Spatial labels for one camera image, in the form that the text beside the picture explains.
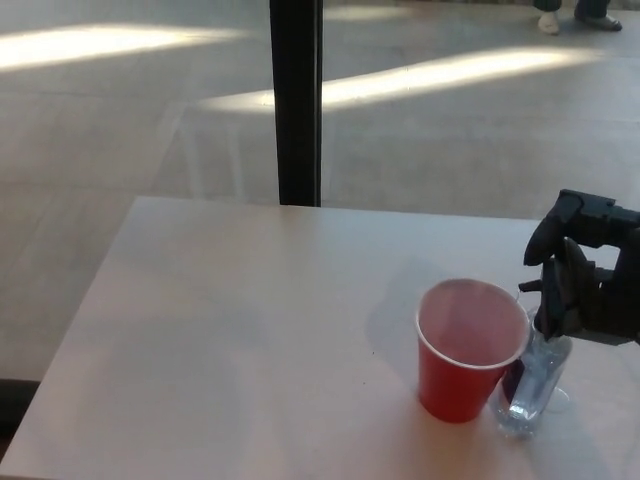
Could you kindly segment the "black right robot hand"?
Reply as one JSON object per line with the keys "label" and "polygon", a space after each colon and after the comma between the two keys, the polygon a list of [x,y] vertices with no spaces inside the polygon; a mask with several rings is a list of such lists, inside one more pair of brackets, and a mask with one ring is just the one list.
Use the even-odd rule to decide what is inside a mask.
{"label": "black right robot hand", "polygon": [[535,328],[606,345],[639,341],[639,213],[612,198],[563,189],[533,232],[526,266],[542,267]]}

